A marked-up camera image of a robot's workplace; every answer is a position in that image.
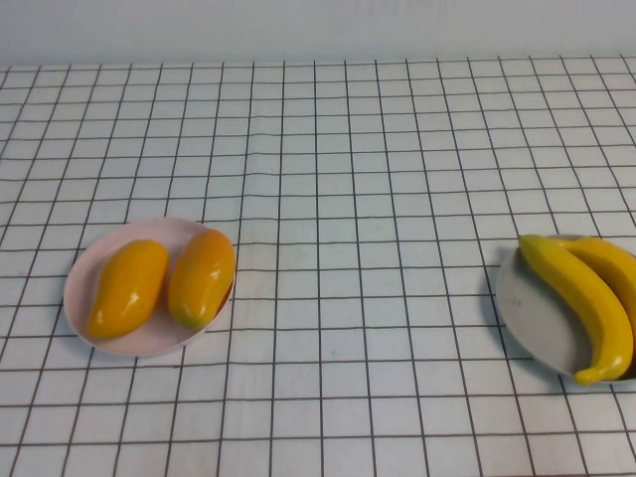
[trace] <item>gray plate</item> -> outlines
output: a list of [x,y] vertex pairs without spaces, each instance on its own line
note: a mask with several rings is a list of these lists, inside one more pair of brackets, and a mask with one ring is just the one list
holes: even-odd
[[[591,343],[582,323],[518,248],[501,265],[496,299],[511,334],[537,361],[567,376],[589,366]],[[620,381],[635,378],[630,372]]]

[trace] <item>grid tablecloth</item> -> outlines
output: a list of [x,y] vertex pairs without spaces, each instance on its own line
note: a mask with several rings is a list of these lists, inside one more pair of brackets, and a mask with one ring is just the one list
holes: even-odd
[[[494,306],[519,234],[636,250],[636,59],[0,69],[0,476],[635,475],[633,384],[578,388]],[[236,245],[186,348],[66,323],[97,237]]]

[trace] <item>banana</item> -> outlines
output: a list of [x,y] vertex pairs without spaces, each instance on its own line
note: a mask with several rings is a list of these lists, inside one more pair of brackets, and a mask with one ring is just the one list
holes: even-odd
[[609,285],[627,312],[632,332],[636,331],[636,257],[597,237],[555,238],[554,241],[582,260]]
[[553,239],[520,236],[530,267],[576,312],[592,343],[592,363],[578,371],[580,385],[620,378],[634,353],[632,327],[609,286],[583,261]]

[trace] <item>orange mango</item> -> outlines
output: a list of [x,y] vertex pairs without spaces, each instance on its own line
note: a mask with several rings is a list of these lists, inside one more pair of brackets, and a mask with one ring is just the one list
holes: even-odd
[[168,307],[175,321],[194,329],[208,326],[228,299],[236,270],[229,238],[214,230],[194,236],[170,278]]
[[143,325],[157,306],[166,273],[168,250],[151,239],[134,240],[104,265],[87,332],[117,338]]

